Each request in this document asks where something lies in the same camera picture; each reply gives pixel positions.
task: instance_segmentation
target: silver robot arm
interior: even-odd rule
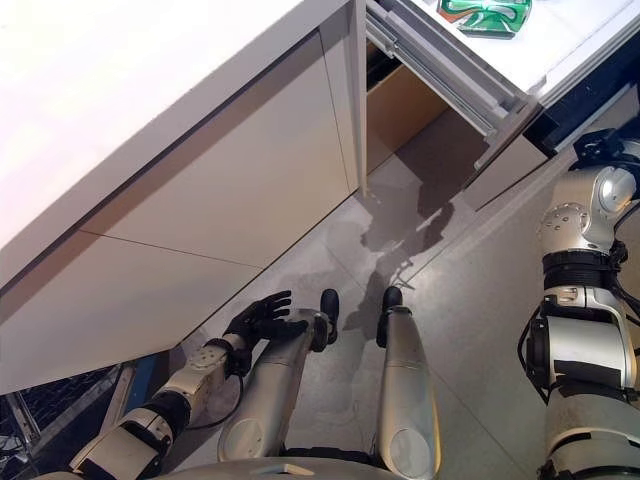
[[[630,405],[637,367],[625,303],[636,315],[640,305],[617,280],[627,254],[615,238],[637,205],[638,125],[636,119],[619,132],[582,137],[579,161],[557,183],[541,222],[544,297],[518,345],[548,405],[540,479],[640,475],[640,412]]]
[[[228,376],[242,377],[249,372],[251,351],[260,339],[304,343],[305,353],[310,344],[322,349],[335,340],[335,322],[325,314],[306,319],[297,316],[293,321],[282,319],[289,314],[289,309],[283,307],[291,303],[290,295],[290,291],[271,295],[235,317],[222,338],[210,340],[193,353],[149,402],[89,442],[71,461],[73,473],[101,480],[157,475],[162,458],[202,413],[210,395]]]

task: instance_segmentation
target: white cabinet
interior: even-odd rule
[[[82,229],[269,265],[356,187],[322,47],[312,35]]]
[[[260,271],[77,232],[0,302],[0,394],[173,347]]]
[[[175,346],[357,188],[349,12],[2,292],[0,394]]]

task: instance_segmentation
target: metal mesh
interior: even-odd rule
[[[22,390],[22,398],[40,430],[45,429],[87,390],[99,382],[111,367],[64,378]]]
[[[110,397],[107,388],[115,377],[108,367],[18,392],[39,430],[39,439],[31,443],[25,441],[7,397],[0,396],[0,480],[26,480],[63,469],[73,450],[67,438],[86,443],[95,435],[104,413],[96,415],[92,405]],[[88,418],[79,419],[83,412],[89,412]]]

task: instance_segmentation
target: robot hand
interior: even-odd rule
[[[247,349],[253,350],[259,340],[290,340],[307,329],[307,322],[286,322],[291,305],[291,290],[274,293],[249,305],[237,315],[224,332],[225,335],[239,335]]]

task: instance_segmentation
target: robot leg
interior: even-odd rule
[[[322,310],[326,312],[326,294]],[[305,320],[307,330],[292,340],[272,340],[252,370],[245,397],[227,422],[218,443],[218,460],[278,456],[296,404],[309,350],[321,352],[336,337],[335,315],[299,309],[289,321]]]
[[[440,466],[435,399],[420,334],[396,287],[385,291],[377,341],[387,351],[376,454],[397,475],[431,479]]]

